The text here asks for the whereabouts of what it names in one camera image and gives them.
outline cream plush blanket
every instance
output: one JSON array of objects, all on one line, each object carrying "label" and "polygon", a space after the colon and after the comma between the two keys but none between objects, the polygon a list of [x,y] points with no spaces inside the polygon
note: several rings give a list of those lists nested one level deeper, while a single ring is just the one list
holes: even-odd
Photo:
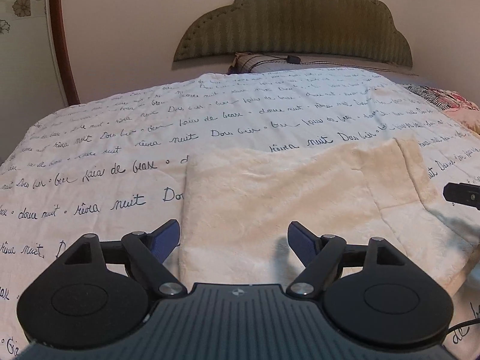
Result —
[{"label": "cream plush blanket", "polygon": [[216,151],[187,167],[180,276],[187,287],[286,286],[303,269],[286,240],[299,221],[351,244],[384,237],[448,290],[479,233],[456,215],[409,137],[323,151]]}]

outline black cable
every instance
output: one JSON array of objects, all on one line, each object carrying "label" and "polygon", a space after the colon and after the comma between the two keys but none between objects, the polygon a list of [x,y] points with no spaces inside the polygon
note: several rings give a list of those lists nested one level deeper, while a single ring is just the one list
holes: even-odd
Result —
[{"label": "black cable", "polygon": [[255,54],[253,55],[251,58],[247,59],[243,65],[238,69],[239,72],[241,72],[243,70],[243,68],[245,67],[246,64],[248,64],[252,59],[254,58],[258,58],[258,57],[261,57],[261,56],[269,56],[269,57],[272,57],[272,58],[275,58],[275,59],[284,59],[286,60],[286,58],[282,58],[282,57],[278,57],[278,56],[274,56],[274,55],[265,55],[265,54]]},{"label": "black cable", "polygon": [[448,329],[447,334],[450,334],[450,333],[454,332],[455,330],[460,329],[462,327],[476,325],[477,323],[480,323],[480,318],[475,318],[475,319],[471,319],[470,321],[457,323],[455,326],[452,326],[450,329]]}]

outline pink wall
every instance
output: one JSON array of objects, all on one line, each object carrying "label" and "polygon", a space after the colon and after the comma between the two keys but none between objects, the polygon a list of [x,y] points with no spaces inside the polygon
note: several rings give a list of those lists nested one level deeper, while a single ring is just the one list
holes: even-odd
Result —
[{"label": "pink wall", "polygon": [[[185,62],[175,49],[201,14],[232,0],[62,0],[70,63],[82,102],[225,73],[231,58]],[[480,0],[381,0],[410,43],[417,73],[480,104]]]},{"label": "pink wall", "polygon": [[381,0],[409,41],[414,71],[480,104],[480,0]]}]

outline circular pad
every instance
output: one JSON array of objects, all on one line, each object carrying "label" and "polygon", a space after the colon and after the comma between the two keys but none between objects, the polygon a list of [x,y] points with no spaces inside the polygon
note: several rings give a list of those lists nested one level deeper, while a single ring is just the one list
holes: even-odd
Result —
[{"label": "circular pad", "polygon": [[385,314],[405,314],[417,307],[420,298],[408,287],[398,284],[378,284],[364,293],[365,303]]},{"label": "circular pad", "polygon": [[81,317],[93,314],[109,300],[105,290],[90,284],[73,284],[60,288],[52,297],[52,306],[60,314]]},{"label": "circular pad", "polygon": [[426,274],[377,266],[334,282],[323,310],[345,334],[386,349],[420,349],[443,341],[453,315],[446,291]]}]

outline logo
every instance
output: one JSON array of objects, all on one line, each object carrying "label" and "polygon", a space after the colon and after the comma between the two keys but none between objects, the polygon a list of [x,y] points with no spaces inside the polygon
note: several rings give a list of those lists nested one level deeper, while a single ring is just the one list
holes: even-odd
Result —
[{"label": "logo", "polygon": [[242,290],[241,288],[237,288],[235,290],[232,291],[232,294],[237,296],[237,297],[241,297],[242,295],[245,295],[245,291]]}]

